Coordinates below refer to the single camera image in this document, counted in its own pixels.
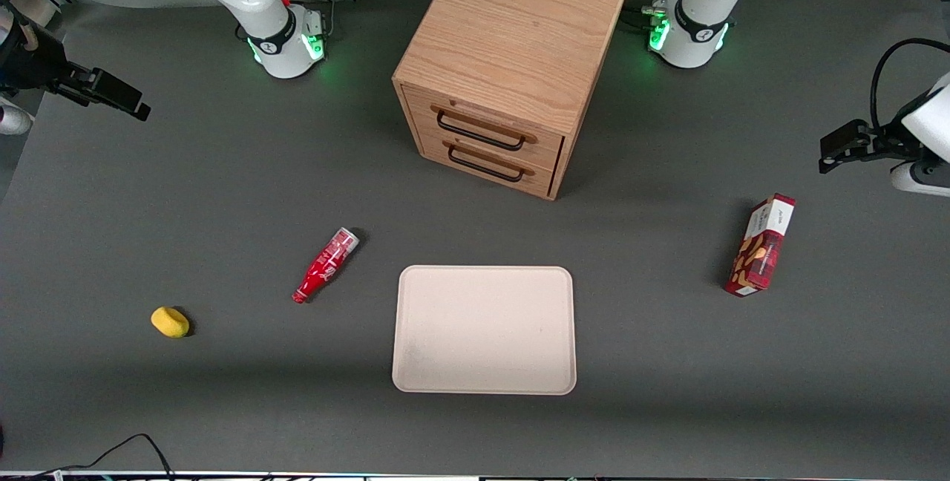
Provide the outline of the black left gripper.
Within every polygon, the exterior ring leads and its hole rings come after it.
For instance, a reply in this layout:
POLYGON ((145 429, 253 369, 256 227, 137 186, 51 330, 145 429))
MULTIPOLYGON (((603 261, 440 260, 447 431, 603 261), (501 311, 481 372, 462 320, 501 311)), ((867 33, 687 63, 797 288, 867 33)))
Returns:
POLYGON ((819 147, 820 174, 846 163, 884 159, 915 163, 926 155, 926 147, 903 125, 902 118, 893 118, 887 125, 851 120, 823 136, 819 147))

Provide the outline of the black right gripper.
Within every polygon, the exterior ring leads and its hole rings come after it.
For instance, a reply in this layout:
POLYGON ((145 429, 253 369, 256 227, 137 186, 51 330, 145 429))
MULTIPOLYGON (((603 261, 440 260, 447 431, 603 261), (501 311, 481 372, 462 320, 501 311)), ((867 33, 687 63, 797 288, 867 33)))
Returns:
POLYGON ((148 119, 151 108, 139 89, 101 68, 74 65, 71 71, 62 43, 41 25, 26 21, 24 26, 13 14, 2 14, 2 93, 42 89, 83 108, 102 103, 140 122, 148 119))

